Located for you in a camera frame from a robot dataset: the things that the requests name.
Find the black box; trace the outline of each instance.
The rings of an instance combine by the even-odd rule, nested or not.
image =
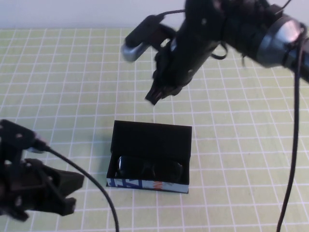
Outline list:
[[[192,127],[167,124],[115,121],[107,186],[188,193]],[[177,162],[182,174],[176,183],[162,179],[134,178],[117,174],[121,156],[156,160],[158,166]]]

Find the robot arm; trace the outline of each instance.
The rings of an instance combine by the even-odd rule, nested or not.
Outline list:
[[[27,210],[74,213],[76,199],[66,197],[83,186],[83,175],[53,169],[38,159],[23,160],[23,150],[43,148],[27,128],[2,120],[0,140],[0,215],[26,221]]]
[[[296,41],[304,25],[265,0],[187,0],[178,31],[151,15],[126,38],[124,58],[136,61],[149,46],[157,50],[153,85],[146,100],[177,95],[221,43],[227,43],[265,68],[295,70]],[[309,82],[309,40],[304,45],[301,77]]]

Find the green grid mat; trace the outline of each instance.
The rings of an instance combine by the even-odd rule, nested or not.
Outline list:
[[[0,30],[0,117],[37,131],[100,183],[115,119],[193,126],[189,194],[107,188],[121,231],[273,232],[286,190],[293,135],[293,76],[233,49],[208,59],[189,86],[152,107],[155,51],[126,63],[129,29]],[[309,86],[301,82],[297,170],[282,232],[309,231]],[[31,154],[73,171],[51,154]],[[112,214],[85,181],[76,212],[0,217],[4,232],[113,231]]]

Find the white wall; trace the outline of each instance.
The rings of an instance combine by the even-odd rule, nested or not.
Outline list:
[[[182,9],[185,0],[0,0],[0,28],[134,27],[146,16]],[[286,0],[271,0],[283,5]],[[287,13],[309,25],[309,1],[292,0]],[[183,15],[165,23],[177,26]]]

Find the black sunglasses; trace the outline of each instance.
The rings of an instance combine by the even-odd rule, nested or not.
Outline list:
[[[121,156],[118,160],[118,174],[130,179],[155,179],[165,182],[178,182],[183,166],[172,160],[142,159]]]

